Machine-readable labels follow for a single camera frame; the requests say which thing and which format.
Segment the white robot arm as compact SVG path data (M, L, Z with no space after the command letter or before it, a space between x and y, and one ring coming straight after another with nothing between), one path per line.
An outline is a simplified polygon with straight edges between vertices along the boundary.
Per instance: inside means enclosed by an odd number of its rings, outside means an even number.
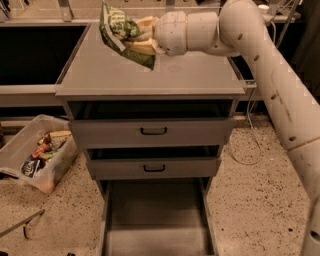
M142 34L125 41L134 51L171 56L202 51L244 58L311 200L301 256L320 256L320 105L272 42L257 5L227 0L218 14L174 11L138 24Z

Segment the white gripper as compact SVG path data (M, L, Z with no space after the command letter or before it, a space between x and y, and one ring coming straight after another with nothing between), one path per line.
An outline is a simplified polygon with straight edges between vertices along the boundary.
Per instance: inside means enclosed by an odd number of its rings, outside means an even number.
M164 51L169 56L186 53L186 14L184 12L167 12L159 19L154 16L146 16L137 19L135 23L139 27L155 25L155 40L125 41L124 44L129 50L146 55L163 54Z

